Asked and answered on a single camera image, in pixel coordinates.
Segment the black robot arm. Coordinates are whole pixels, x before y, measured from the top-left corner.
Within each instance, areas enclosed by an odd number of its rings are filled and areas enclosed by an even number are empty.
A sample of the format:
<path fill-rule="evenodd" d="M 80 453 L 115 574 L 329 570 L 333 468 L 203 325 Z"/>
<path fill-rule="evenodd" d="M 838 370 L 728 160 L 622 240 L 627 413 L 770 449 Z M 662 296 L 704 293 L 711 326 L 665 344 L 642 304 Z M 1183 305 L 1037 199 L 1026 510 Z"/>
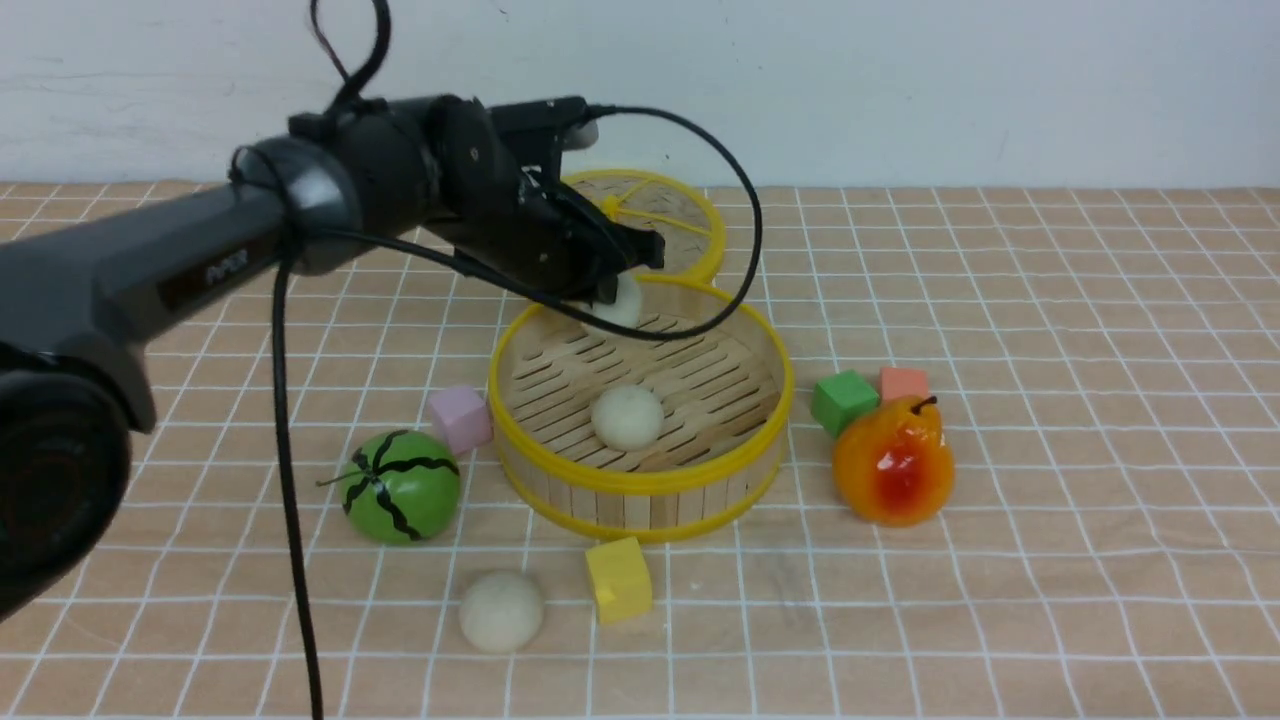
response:
<path fill-rule="evenodd" d="M 598 117 L 580 97 L 352 100 L 239 150 L 225 184 L 5 242 L 3 616 L 63 579 L 116 515 L 131 434 L 157 421 L 146 346 L 280 260 L 320 275 L 374 236 L 424 228 L 462 274 L 562 301 L 663 268 L 657 232 L 609 220 L 558 177 Z"/>

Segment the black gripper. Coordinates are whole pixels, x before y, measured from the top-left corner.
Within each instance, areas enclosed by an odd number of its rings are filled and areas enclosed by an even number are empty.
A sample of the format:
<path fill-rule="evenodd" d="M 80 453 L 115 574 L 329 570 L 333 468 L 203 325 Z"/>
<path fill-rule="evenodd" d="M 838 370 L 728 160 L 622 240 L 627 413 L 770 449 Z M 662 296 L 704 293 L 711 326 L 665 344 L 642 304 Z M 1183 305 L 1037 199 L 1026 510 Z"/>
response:
<path fill-rule="evenodd" d="M 521 167 L 476 99 L 440 96 L 424 129 L 440 169 L 444 238 L 467 259 L 564 304 L 612 305 L 620 274 L 666 268 L 657 231 L 613 225 L 576 190 Z"/>

